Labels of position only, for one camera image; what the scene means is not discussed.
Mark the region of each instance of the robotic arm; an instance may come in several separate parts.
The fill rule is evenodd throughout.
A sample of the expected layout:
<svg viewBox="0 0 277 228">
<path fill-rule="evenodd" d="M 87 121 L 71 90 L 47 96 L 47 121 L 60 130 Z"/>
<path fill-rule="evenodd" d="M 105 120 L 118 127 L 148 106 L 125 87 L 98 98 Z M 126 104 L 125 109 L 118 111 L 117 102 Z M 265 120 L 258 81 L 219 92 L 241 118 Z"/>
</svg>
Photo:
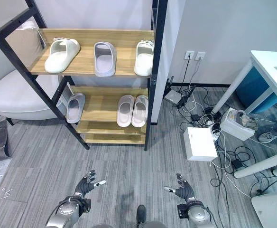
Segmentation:
<svg viewBox="0 0 277 228">
<path fill-rule="evenodd" d="M 181 174 L 176 175 L 179 189 L 164 187 L 164 190 L 174 193 L 178 197 L 185 199 L 185 204 L 177 206 L 177 212 L 181 219 L 188 219 L 190 227 L 193 228 L 214 228 L 211 223 L 211 214 L 201 201 L 195 199 L 194 191 L 188 181 Z"/>
<path fill-rule="evenodd" d="M 95 171 L 91 170 L 81 179 L 75 188 L 74 195 L 67 196 L 54 208 L 45 227 L 71 228 L 83 213 L 90 211 L 91 199 L 84 198 L 86 193 L 106 183 L 105 180 L 92 183 L 95 180 L 94 176 Z"/>
</svg>

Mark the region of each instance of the chair cushion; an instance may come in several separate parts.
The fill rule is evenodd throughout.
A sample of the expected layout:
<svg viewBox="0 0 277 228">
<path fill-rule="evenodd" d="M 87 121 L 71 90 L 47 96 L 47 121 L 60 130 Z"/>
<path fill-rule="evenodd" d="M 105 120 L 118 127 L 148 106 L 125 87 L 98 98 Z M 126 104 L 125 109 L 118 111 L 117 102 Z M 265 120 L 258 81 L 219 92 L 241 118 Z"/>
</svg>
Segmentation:
<svg viewBox="0 0 277 228">
<path fill-rule="evenodd" d="M 59 84 L 58 76 L 39 75 L 37 82 L 52 98 Z M 17 70 L 0 80 L 0 112 L 36 112 L 49 109 Z"/>
<path fill-rule="evenodd" d="M 36 29 L 17 29 L 7 36 L 7 42 L 26 67 L 31 66 L 43 50 Z"/>
</svg>

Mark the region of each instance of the gray carpet floor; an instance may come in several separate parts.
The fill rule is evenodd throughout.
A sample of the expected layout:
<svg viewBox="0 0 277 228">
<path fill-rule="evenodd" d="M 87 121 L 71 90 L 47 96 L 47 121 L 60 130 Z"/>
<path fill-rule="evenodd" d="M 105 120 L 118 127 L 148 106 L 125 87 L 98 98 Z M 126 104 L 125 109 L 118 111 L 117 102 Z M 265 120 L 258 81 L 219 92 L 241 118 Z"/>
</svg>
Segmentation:
<svg viewBox="0 0 277 228">
<path fill-rule="evenodd" d="M 225 91 L 224 88 L 208 89 L 206 101 L 210 104 L 215 104 Z M 207 107 L 203 102 L 205 95 L 202 88 L 194 92 L 196 101 Z M 231 107 L 242 108 L 235 96 L 227 103 Z M 193 106 L 193 102 L 188 102 L 188 109 Z M 198 105 L 192 113 L 201 114 L 201 111 Z M 277 121 L 277 109 L 273 107 L 252 116 Z M 96 228 L 104 224 L 107 225 L 104 227 L 134 228 L 136 209 L 140 204 L 146 206 L 149 221 L 160 221 L 169 228 L 189 227 L 188 221 L 178 218 L 176 206 L 182 201 L 163 190 L 166 185 L 177 187 L 177 172 L 187 177 L 197 199 L 212 210 L 216 221 L 220 223 L 219 212 L 224 227 L 229 227 L 226 195 L 221 191 L 218 200 L 218 188 L 210 184 L 210 179 L 215 178 L 213 166 L 210 167 L 208 162 L 186 160 L 183 132 L 179 127 L 183 118 L 166 101 L 163 101 L 158 125 L 152 126 L 147 152 L 141 146 L 104 144 L 91 145 L 87 151 L 57 119 L 14 121 L 14 126 L 8 125 L 13 158 L 1 182 L 0 197 L 5 196 L 2 188 L 12 190 L 10 196 L 0 199 L 0 228 L 43 227 L 52 209 L 65 196 L 73 194 L 77 182 L 90 169 L 96 170 L 96 180 L 105 179 L 107 183 L 87 194 L 92 199 L 91 211 L 80 217 L 75 228 Z M 260 120 L 259 124 L 260 130 L 256 135 L 268 129 L 270 123 Z M 181 128 L 186 126 L 189 125 L 183 123 Z M 277 154 L 277 140 L 268 144 L 271 149 L 252 140 L 242 142 L 227 133 L 225 135 L 227 150 L 245 145 L 254 151 L 257 161 Z M 253 159 L 246 162 L 247 165 L 253 163 Z M 236 180 L 229 175 L 229 178 L 247 194 L 256 182 L 254 176 Z M 231 227 L 260 228 L 250 199 L 238 192 L 225 176 L 223 182 L 227 190 Z M 277 183 L 266 192 L 275 191 Z"/>
</svg>

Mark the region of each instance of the slide sandal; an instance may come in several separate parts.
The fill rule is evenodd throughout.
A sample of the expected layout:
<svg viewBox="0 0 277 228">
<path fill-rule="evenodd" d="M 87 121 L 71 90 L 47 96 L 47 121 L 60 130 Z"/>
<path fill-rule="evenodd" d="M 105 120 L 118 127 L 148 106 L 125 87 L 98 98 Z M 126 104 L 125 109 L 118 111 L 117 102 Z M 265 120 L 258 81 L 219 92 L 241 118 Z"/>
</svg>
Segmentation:
<svg viewBox="0 0 277 228">
<path fill-rule="evenodd" d="M 154 43 L 150 40 L 141 41 L 137 45 L 134 72 L 138 76 L 149 76 L 152 73 Z"/>
<path fill-rule="evenodd" d="M 140 95 L 135 99 L 131 123 L 134 127 L 142 127 L 147 121 L 148 97 Z"/>
<path fill-rule="evenodd" d="M 79 51 L 80 45 L 75 39 L 57 39 L 52 43 L 50 56 L 45 61 L 46 72 L 63 72 Z"/>
<path fill-rule="evenodd" d="M 118 104 L 118 115 L 116 122 L 120 127 L 127 127 L 131 123 L 133 112 L 134 97 L 131 95 L 124 95 L 120 98 Z"/>
<path fill-rule="evenodd" d="M 115 74 L 117 52 L 108 42 L 94 44 L 94 72 L 97 77 L 110 77 Z"/>
<path fill-rule="evenodd" d="M 86 97 L 82 93 L 76 93 L 70 97 L 66 114 L 68 123 L 74 124 L 80 121 L 85 101 Z"/>
</svg>

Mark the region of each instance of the desk leg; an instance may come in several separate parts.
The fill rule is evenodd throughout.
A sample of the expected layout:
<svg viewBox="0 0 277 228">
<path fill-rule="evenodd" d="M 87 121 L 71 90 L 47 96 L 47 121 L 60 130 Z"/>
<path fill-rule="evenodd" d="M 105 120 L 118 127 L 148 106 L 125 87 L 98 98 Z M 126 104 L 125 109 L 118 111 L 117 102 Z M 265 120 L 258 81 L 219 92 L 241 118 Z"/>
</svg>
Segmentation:
<svg viewBox="0 0 277 228">
<path fill-rule="evenodd" d="M 267 97 L 273 93 L 272 89 L 269 87 L 265 92 L 261 94 L 248 108 L 246 108 L 246 114 L 251 113 L 256 107 L 258 107 Z"/>
<path fill-rule="evenodd" d="M 267 158 L 265 160 L 262 160 L 258 163 L 255 163 L 255 164 L 253 164 L 245 169 L 242 169 L 240 171 L 236 171 L 234 173 L 234 176 L 235 176 L 235 178 L 246 177 L 248 175 L 269 169 L 276 165 L 277 165 L 277 155 Z"/>
<path fill-rule="evenodd" d="M 212 112 L 215 114 L 217 113 L 220 108 L 225 104 L 225 102 L 228 100 L 228 98 L 231 96 L 231 94 L 235 91 L 235 89 L 239 86 L 239 84 L 243 81 L 243 79 L 246 77 L 248 72 L 252 69 L 252 61 L 249 59 L 248 63 L 244 66 L 244 68 L 240 71 L 238 76 L 235 78 L 233 83 L 230 85 L 230 87 L 227 89 L 227 91 L 224 93 L 222 98 L 219 100 L 219 102 L 216 104 L 216 106 L 213 108 Z"/>
</svg>

